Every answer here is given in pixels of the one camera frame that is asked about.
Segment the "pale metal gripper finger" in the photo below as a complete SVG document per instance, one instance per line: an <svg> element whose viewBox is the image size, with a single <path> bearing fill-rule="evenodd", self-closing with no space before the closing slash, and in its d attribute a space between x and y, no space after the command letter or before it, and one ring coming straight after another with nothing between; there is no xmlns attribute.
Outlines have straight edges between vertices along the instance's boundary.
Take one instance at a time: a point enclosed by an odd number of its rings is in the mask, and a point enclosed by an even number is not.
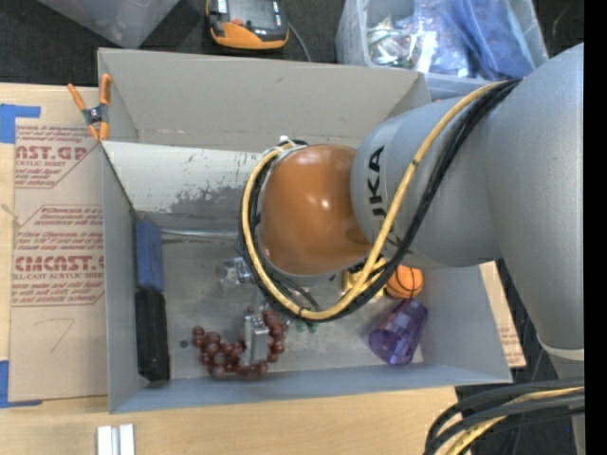
<svg viewBox="0 0 607 455"><path fill-rule="evenodd" d="M267 343L270 329L261 315L247 314L244 318L244 359L254 364L267 359Z"/></svg>

